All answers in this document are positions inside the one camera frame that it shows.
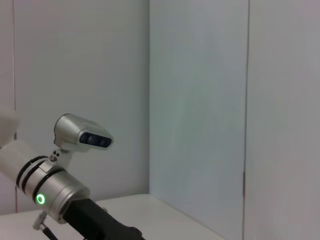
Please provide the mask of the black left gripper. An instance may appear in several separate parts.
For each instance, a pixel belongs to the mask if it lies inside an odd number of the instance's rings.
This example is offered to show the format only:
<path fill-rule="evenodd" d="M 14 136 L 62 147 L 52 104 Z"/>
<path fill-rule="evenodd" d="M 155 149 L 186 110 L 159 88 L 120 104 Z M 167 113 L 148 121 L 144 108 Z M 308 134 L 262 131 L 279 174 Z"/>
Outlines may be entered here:
<path fill-rule="evenodd" d="M 142 232 L 126 226 L 89 198 L 72 201 L 63 219 L 86 240 L 143 240 Z"/>

